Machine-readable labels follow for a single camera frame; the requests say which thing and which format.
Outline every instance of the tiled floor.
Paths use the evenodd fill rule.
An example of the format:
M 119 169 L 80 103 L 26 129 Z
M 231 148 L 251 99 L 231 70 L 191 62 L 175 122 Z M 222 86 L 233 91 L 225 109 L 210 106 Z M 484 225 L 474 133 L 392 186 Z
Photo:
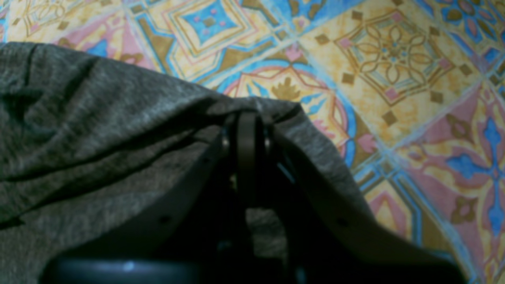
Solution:
M 51 42 L 231 97 L 300 102 L 377 219 L 505 282 L 503 0 L 0 0 Z

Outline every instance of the geometric pattern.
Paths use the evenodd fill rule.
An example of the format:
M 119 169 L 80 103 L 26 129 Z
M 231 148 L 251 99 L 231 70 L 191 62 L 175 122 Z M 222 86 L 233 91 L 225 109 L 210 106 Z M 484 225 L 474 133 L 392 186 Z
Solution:
M 503 0 L 0 0 L 0 36 L 297 102 L 379 224 L 505 283 Z

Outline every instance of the gray fabric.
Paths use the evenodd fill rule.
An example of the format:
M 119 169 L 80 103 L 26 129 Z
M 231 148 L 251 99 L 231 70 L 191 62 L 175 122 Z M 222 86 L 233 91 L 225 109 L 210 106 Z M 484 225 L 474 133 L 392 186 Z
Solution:
M 231 99 L 53 45 L 0 48 L 0 283 L 35 283 L 47 260 L 131 218 L 166 192 L 241 109 L 276 126 L 372 216 L 332 143 L 299 105 Z M 272 212 L 250 210 L 258 254 L 282 257 Z

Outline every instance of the heather gray t-shirt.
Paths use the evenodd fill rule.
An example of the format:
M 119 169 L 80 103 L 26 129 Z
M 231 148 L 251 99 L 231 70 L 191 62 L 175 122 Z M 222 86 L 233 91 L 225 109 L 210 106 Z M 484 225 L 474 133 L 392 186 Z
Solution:
M 36 283 L 57 253 L 131 218 L 168 191 L 220 129 L 256 109 L 371 216 L 334 145 L 298 104 L 231 99 L 132 65 L 47 44 L 0 47 L 0 283 Z M 270 211 L 247 220 L 255 252 L 282 257 Z

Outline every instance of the screw hole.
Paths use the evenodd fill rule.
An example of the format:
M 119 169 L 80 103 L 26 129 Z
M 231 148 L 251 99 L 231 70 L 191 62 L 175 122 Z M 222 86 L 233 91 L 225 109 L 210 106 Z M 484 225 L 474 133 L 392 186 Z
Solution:
M 343 218 L 337 218 L 337 224 L 341 227 L 344 227 L 344 228 L 347 228 L 349 227 L 349 222 L 347 222 L 345 219 Z
M 167 215 L 164 215 L 164 216 L 161 216 L 158 221 L 160 222 L 160 224 L 166 224 L 168 222 L 170 222 L 171 218 L 170 216 L 167 216 Z

